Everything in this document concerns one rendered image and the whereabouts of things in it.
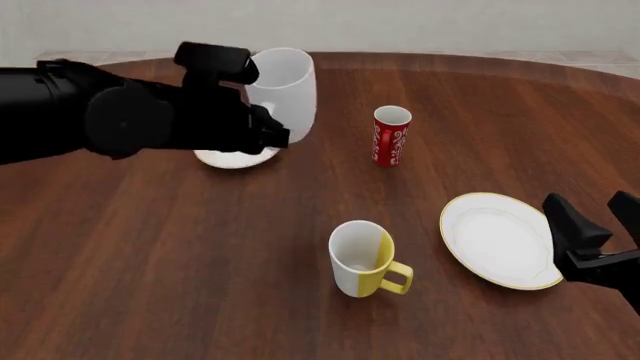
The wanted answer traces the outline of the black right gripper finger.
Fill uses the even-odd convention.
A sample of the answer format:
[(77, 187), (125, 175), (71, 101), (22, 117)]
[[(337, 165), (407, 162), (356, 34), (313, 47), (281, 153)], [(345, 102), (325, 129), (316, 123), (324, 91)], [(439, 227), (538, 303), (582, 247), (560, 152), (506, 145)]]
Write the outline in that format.
[(617, 191), (608, 208), (634, 241), (640, 241), (640, 197)]
[(595, 257), (613, 236), (610, 230), (578, 212), (560, 194), (548, 194), (542, 209), (552, 233), (555, 260), (561, 260), (569, 251)]

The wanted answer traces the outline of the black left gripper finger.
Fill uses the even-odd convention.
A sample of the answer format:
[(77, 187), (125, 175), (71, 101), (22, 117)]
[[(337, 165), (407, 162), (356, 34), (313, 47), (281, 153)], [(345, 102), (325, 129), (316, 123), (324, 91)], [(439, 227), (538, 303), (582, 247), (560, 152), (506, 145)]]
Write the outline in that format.
[(267, 147), (287, 149), (290, 130), (274, 119), (266, 107), (250, 106), (251, 149), (263, 150)]

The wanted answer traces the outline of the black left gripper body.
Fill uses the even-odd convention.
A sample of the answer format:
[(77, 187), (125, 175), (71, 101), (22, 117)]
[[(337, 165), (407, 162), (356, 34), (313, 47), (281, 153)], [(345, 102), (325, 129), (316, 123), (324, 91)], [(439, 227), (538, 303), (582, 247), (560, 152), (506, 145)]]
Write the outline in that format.
[(249, 107), (227, 86), (172, 89), (172, 148), (253, 153)]

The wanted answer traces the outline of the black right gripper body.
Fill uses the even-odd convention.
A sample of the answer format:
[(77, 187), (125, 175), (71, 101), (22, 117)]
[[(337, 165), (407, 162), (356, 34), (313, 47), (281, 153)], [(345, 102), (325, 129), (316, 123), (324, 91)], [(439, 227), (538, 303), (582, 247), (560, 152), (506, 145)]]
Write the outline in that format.
[(611, 254), (557, 254), (566, 281), (617, 290), (640, 316), (640, 249)]

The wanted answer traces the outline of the plain white plate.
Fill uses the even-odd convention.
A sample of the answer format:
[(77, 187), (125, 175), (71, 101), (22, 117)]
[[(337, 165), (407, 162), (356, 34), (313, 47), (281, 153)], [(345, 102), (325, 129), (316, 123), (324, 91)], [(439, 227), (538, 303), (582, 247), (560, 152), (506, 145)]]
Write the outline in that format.
[(195, 150), (196, 158), (210, 167), (226, 170), (254, 167), (273, 158), (280, 149), (267, 147), (258, 155), (247, 155), (243, 152), (218, 152), (208, 150)]

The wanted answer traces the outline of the white plate with gold rim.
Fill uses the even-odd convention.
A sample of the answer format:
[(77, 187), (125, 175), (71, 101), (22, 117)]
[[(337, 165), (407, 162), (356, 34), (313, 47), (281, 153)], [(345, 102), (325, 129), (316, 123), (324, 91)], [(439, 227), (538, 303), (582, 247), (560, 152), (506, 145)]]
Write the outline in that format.
[(462, 194), (442, 209), (439, 229), (452, 256), (492, 284), (534, 291), (563, 280), (553, 263), (545, 215), (521, 200), (488, 192)]

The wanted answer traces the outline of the red patterned mug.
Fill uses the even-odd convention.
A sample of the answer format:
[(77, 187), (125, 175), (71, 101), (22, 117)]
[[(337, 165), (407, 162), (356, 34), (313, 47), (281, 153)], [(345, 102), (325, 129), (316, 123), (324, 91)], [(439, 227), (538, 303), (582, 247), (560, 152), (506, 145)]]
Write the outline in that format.
[(412, 114), (395, 105), (374, 111), (372, 160), (381, 167), (399, 164), (407, 140)]

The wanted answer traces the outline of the white and yellow mug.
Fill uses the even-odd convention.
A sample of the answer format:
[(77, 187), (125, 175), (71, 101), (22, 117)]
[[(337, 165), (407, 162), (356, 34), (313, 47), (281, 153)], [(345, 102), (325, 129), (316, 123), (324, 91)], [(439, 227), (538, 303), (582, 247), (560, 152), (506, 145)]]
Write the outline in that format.
[(377, 290), (404, 295), (413, 269), (394, 260), (390, 234), (370, 221), (348, 221), (333, 230), (328, 241), (334, 280), (347, 296), (364, 298)]

